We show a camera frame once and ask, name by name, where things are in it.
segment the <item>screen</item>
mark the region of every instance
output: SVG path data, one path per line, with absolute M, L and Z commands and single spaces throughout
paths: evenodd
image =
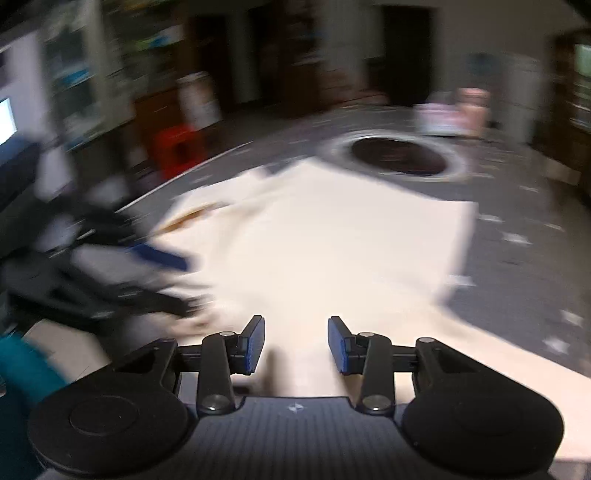
M 0 102 L 0 144 L 8 140 L 16 131 L 17 126 L 14 124 L 14 118 L 12 117 L 10 100 L 5 98 Z

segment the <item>white fabric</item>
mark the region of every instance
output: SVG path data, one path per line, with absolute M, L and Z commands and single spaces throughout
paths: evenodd
M 353 333 L 381 333 L 399 345 L 435 337 L 542 393 L 566 423 L 558 458 L 591 458 L 591 381 L 439 306 L 449 275 L 462 273 L 475 204 L 306 160 L 275 177 L 256 169 L 189 192 L 163 223 L 210 202 L 231 205 L 154 242 L 199 256 L 202 270 L 176 277 L 171 292 L 210 286 L 216 320 L 205 334 L 265 317 L 265 348 L 249 382 L 275 395 L 353 394 L 354 379 L 337 374 L 326 339 L 328 318 L 339 315 Z M 397 375 L 397 400 L 412 397 L 408 374 Z

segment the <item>doorway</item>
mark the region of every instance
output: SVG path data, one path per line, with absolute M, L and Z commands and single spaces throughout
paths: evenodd
M 382 6 L 384 88 L 393 105 L 423 103 L 431 93 L 433 10 Z
M 198 16 L 193 20 L 198 70 L 211 75 L 220 109 L 226 114 L 236 108 L 227 23 L 225 15 Z
M 253 63 L 263 105 L 278 101 L 279 43 L 277 16 L 271 3 L 248 10 L 252 32 Z

